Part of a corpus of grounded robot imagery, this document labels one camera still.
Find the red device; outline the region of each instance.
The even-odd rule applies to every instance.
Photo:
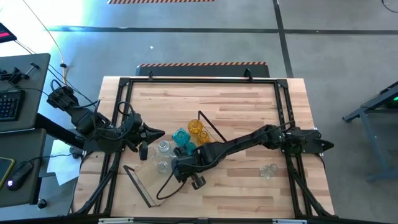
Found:
[[[0,43],[13,40],[17,40],[17,37],[0,22]]]

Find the computer mouse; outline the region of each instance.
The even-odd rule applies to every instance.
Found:
[[[15,168],[15,171],[10,175],[10,177],[6,181],[6,186],[8,190],[18,190],[20,189],[29,176],[30,171],[33,168],[33,164],[31,162],[21,162]]]

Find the keyboard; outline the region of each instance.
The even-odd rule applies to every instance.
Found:
[[[0,91],[0,121],[18,120],[24,95],[24,90]]]

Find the desk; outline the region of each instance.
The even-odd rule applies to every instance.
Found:
[[[120,77],[104,77],[99,112],[112,117]],[[314,127],[303,79],[288,79],[290,98],[297,126]],[[178,128],[185,128],[202,110],[220,132],[230,140],[250,133],[264,124],[279,125],[274,87],[263,84],[216,83],[135,83],[132,106],[143,120],[170,139]],[[75,192],[75,208],[80,208],[98,185],[104,154],[93,153],[83,164]],[[217,168],[203,174],[207,184],[193,190],[190,184],[160,207],[148,208],[126,175],[123,165],[141,166],[138,154],[123,152],[116,190],[113,217],[212,217],[212,218],[293,218],[285,158],[279,150],[252,147],[228,156]],[[277,176],[264,179],[259,169],[275,163]],[[325,210],[333,212],[321,160],[303,155],[309,189]],[[108,188],[104,191],[104,207]],[[299,191],[300,208],[304,208]]]
[[[39,66],[34,68],[30,73],[28,80],[22,79],[18,82],[18,86],[24,88],[34,88],[37,90],[25,89],[25,100],[23,102],[21,112],[17,121],[2,122],[0,125],[0,133],[7,131],[19,131],[32,128],[44,128],[59,140],[67,142],[73,146],[83,148],[83,143],[76,140],[76,135],[67,131],[63,127],[55,124],[45,116],[38,113],[40,99],[43,90],[47,69],[50,63],[50,54],[33,54],[20,55],[12,57],[0,57],[0,69],[12,72],[17,67],[21,72],[26,73],[30,69],[30,63],[33,62]],[[13,86],[7,81],[0,81],[0,90],[4,91]]]
[[[15,171],[16,166],[23,161],[29,161],[35,157],[42,156],[45,130],[35,129],[18,131],[16,133],[0,134],[0,157],[15,160],[15,164],[10,174]],[[17,191],[10,191],[5,186],[0,189],[0,207],[13,205],[33,204],[39,197],[40,181],[38,181],[40,170],[40,159],[32,161],[34,167],[30,172],[24,185]]]

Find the white paper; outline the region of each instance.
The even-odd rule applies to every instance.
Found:
[[[55,140],[52,144],[51,156],[69,155],[70,146],[63,141]],[[50,158],[47,172],[54,172],[59,185],[62,185],[76,177],[80,173],[81,159],[74,159],[70,156],[58,156]]]

